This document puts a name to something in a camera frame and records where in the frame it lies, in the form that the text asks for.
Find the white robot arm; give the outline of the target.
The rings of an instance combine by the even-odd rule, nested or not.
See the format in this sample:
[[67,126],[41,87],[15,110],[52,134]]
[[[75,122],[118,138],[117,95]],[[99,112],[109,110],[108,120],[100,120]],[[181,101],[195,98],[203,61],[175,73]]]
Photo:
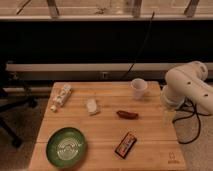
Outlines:
[[186,98],[213,114],[213,87],[205,83],[208,76],[207,66],[200,61],[192,61],[176,66],[165,74],[166,85],[161,91],[163,121],[170,124]]

